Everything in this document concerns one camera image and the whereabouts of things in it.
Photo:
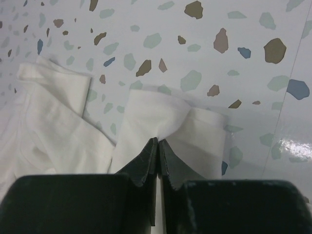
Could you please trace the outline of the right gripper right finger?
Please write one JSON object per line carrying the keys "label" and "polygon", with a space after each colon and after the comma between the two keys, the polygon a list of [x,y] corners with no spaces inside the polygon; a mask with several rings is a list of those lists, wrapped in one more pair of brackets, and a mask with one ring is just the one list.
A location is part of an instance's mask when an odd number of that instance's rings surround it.
{"label": "right gripper right finger", "polygon": [[312,215],[284,180],[207,180],[159,143],[166,234],[309,234]]}

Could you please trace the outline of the white printed t shirt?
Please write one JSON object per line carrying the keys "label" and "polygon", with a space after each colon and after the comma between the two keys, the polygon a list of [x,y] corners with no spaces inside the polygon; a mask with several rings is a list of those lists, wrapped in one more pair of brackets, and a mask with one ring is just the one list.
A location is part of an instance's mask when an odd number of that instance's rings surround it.
{"label": "white printed t shirt", "polygon": [[19,177],[115,173],[151,138],[166,139],[206,179],[220,179],[223,115],[170,95],[132,90],[118,140],[112,143],[82,117],[90,78],[38,57],[22,63],[22,85],[0,112],[0,194]]}

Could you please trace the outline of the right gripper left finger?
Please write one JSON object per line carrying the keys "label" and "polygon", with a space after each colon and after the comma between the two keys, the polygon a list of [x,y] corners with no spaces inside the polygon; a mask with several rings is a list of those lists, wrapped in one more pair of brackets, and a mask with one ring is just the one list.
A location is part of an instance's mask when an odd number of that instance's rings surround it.
{"label": "right gripper left finger", "polygon": [[156,220],[156,155],[150,139],[115,174],[29,175],[0,205],[3,234],[149,234]]}

